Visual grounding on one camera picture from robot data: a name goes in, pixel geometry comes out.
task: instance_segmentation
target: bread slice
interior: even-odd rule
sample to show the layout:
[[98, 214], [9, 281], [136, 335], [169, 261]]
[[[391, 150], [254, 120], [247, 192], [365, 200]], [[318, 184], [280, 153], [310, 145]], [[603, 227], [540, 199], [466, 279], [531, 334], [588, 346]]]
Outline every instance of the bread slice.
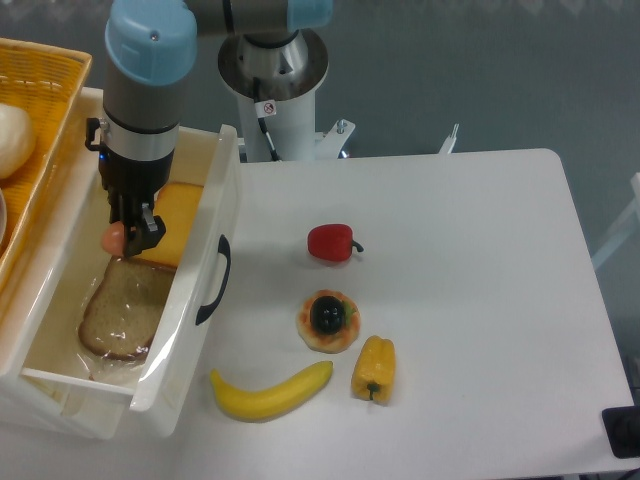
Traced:
[[[343, 303], [348, 303], [351, 315], [342, 328], [334, 334], [326, 335], [317, 332], [311, 325], [311, 306], [320, 297], [333, 296]], [[360, 333], [360, 312], [355, 302], [344, 293], [335, 290], [319, 290], [304, 301], [296, 317], [298, 333], [312, 350], [324, 353], [339, 353], [355, 342]]]
[[174, 269], [113, 257], [78, 328], [82, 345], [114, 360], [144, 358], [174, 274]]
[[178, 268], [201, 196], [200, 185], [171, 182], [162, 187], [153, 214], [162, 217], [167, 233], [157, 247], [143, 250], [137, 258]]

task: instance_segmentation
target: cheese slice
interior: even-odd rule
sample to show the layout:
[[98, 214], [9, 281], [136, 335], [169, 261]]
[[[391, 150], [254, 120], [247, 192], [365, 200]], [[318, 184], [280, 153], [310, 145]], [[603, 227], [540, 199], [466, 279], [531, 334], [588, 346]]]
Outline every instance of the cheese slice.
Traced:
[[162, 187], [153, 214], [162, 217], [167, 233], [156, 248], [144, 250], [136, 258], [177, 268], [198, 211], [201, 195], [200, 185], [172, 182]]

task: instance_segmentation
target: pepper stem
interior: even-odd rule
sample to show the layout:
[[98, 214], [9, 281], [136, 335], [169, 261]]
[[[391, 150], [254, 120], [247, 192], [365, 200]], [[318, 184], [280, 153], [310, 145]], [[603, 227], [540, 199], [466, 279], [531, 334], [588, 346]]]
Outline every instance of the pepper stem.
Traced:
[[351, 240], [351, 246], [355, 247], [355, 249], [358, 251], [358, 253], [364, 252], [364, 247], [362, 245], [360, 245], [358, 242], [356, 242], [355, 240]]
[[373, 400], [373, 394], [380, 391], [380, 385], [377, 383], [370, 383], [367, 385], [367, 390], [369, 390], [369, 400]]

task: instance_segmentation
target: warning sticker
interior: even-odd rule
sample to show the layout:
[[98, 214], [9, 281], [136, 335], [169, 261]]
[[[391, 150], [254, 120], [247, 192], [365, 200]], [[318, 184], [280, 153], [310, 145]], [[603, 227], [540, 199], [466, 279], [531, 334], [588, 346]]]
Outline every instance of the warning sticker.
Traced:
[[258, 118], [264, 117], [272, 117], [276, 113], [276, 101], [275, 100], [265, 100], [264, 102], [257, 102], [255, 104], [256, 107], [256, 115]]

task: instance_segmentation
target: yellow bell pepper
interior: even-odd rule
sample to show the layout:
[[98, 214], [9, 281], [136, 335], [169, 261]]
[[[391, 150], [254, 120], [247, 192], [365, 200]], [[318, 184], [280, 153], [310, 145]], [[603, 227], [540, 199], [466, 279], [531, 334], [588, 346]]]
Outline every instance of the yellow bell pepper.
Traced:
[[387, 403], [393, 390], [395, 372], [393, 342], [374, 335], [364, 342], [351, 377], [351, 389], [363, 400]]

